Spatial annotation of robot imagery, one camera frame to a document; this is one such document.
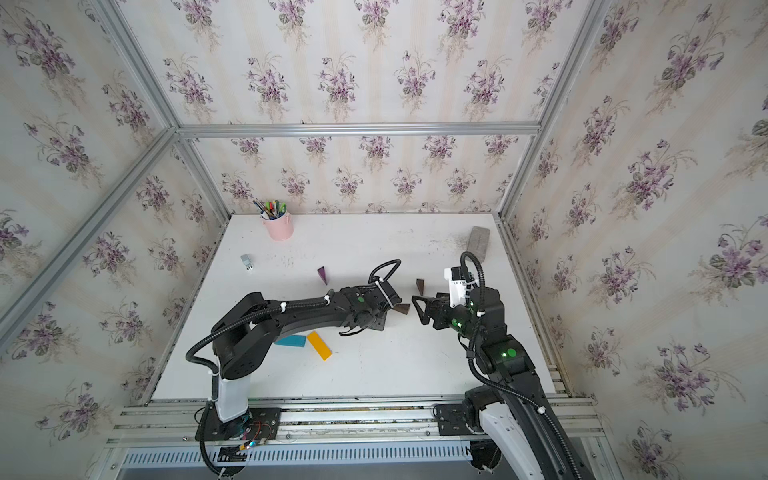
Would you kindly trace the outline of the purple triangle block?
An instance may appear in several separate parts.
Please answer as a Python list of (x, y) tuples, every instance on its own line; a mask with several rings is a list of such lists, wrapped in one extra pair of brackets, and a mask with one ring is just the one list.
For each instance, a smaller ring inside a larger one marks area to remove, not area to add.
[(321, 278), (321, 280), (323, 281), (323, 283), (325, 285), (327, 285), (328, 284), (328, 278), (327, 278), (327, 273), (326, 273), (325, 267), (324, 266), (319, 267), (317, 269), (317, 273), (318, 273), (319, 277)]

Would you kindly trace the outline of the teal rectangular block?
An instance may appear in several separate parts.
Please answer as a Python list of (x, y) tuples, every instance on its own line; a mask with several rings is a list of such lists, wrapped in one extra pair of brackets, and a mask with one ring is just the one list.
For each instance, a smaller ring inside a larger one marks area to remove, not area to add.
[(276, 340), (274, 344), (291, 348), (304, 348), (306, 342), (307, 338), (304, 335), (289, 335)]

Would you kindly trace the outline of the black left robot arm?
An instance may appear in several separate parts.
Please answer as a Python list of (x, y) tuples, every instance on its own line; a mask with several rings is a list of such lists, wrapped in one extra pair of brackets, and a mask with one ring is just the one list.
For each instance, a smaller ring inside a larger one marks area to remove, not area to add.
[(259, 292), (244, 296), (210, 333), (185, 352), (185, 360), (207, 368), (211, 394), (203, 408), (195, 440), (243, 438), (256, 424), (250, 412), (250, 375), (263, 364), (272, 345), (285, 337), (321, 328), (339, 328), (354, 336), (383, 322), (402, 303), (390, 284), (399, 259), (375, 267), (358, 286), (333, 289), (320, 297), (267, 300)]

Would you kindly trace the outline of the grey rectangular stone block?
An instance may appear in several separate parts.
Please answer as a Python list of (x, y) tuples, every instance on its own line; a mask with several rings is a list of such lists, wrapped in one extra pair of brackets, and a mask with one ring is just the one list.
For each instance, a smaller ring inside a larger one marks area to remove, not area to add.
[(485, 261), (490, 242), (490, 230), (473, 226), (467, 240), (466, 250), (472, 253), (480, 263)]

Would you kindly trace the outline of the yellow rectangular block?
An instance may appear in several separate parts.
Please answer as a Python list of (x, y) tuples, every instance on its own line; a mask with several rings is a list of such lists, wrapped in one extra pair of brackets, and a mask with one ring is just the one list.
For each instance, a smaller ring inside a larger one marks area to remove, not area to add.
[(316, 331), (307, 335), (307, 341), (323, 361), (327, 361), (332, 356), (332, 350)]

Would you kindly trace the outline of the small grey white object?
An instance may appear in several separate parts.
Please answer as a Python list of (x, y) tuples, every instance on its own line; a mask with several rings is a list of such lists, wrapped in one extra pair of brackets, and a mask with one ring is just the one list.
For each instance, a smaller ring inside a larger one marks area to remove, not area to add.
[(251, 260), (251, 258), (250, 258), (250, 256), (249, 256), (248, 254), (244, 254), (244, 255), (242, 255), (242, 256), (240, 257), (240, 259), (241, 259), (241, 261), (242, 261), (242, 263), (243, 263), (243, 266), (244, 266), (244, 268), (245, 268), (247, 271), (250, 271), (250, 270), (252, 270), (252, 269), (253, 269), (253, 263), (252, 263), (252, 260)]

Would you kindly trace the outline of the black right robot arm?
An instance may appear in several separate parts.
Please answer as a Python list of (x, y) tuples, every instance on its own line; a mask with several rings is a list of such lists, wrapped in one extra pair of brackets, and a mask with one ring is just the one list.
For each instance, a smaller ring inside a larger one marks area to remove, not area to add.
[(560, 423), (533, 360), (508, 331), (498, 290), (487, 285), (479, 258), (470, 251), (448, 269), (449, 292), (415, 296), (419, 320), (453, 330), (479, 386), (466, 391), (462, 416), (473, 433), (488, 436), (495, 450), (482, 463), (505, 460), (519, 479), (591, 479)]

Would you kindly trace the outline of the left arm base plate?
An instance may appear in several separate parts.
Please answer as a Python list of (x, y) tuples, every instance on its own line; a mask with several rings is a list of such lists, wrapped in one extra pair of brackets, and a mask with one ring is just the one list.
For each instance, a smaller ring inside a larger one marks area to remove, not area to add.
[(222, 421), (215, 407), (206, 407), (200, 416), (195, 440), (265, 443), (276, 438), (281, 414), (280, 408), (249, 408), (233, 420)]

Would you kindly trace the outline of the aluminium mounting rail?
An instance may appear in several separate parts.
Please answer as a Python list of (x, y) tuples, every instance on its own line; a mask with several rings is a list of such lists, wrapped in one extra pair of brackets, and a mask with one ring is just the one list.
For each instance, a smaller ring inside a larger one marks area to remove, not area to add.
[[(280, 417), (268, 430), (270, 442), (279, 445), (431, 440), (439, 435), (436, 406), (458, 400), (456, 396), (350, 402), (277, 399), (254, 401), (252, 405), (280, 410)], [(143, 407), (126, 407), (104, 434), (106, 443), (125, 448), (190, 446), (202, 416), (201, 407), (200, 402), (152, 402)]]

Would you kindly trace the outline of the pink pen cup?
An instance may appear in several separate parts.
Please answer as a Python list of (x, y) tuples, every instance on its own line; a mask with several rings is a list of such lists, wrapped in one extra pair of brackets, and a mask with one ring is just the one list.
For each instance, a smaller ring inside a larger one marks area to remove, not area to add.
[(294, 226), (290, 213), (284, 213), (279, 218), (263, 219), (262, 223), (266, 228), (269, 237), (274, 241), (286, 241), (290, 239), (294, 233)]

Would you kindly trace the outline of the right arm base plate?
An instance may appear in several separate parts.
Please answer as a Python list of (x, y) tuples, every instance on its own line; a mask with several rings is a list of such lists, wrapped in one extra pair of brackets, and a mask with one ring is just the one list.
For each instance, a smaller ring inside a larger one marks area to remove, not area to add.
[(469, 403), (442, 403), (432, 408), (442, 437), (482, 435), (477, 410)]

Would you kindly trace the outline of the colourful pens bundle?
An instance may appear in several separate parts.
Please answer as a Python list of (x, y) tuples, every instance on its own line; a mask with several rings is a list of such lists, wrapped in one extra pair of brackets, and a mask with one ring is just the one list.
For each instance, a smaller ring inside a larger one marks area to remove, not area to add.
[(277, 200), (264, 202), (254, 199), (252, 204), (257, 207), (264, 220), (278, 220), (287, 214), (287, 205)]

